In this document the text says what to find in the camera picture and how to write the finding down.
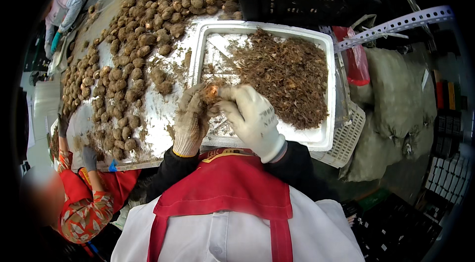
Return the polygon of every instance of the worker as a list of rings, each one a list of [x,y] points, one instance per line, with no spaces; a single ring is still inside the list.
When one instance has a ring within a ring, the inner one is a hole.
[[[50,166],[28,170],[21,183],[21,201],[36,224],[51,226],[68,241],[86,243],[124,206],[141,171],[99,172],[96,152],[85,146],[85,167],[75,174],[66,139],[68,124],[68,117],[58,115],[57,172]]]
[[[61,36],[71,27],[76,20],[81,8],[82,0],[51,0],[43,14],[46,24],[45,52],[51,59]]]
[[[222,88],[217,104],[250,149],[199,155],[216,112],[202,114],[202,88],[185,91],[150,202],[129,211],[111,261],[364,261],[307,147],[279,134],[274,108],[252,87]]]

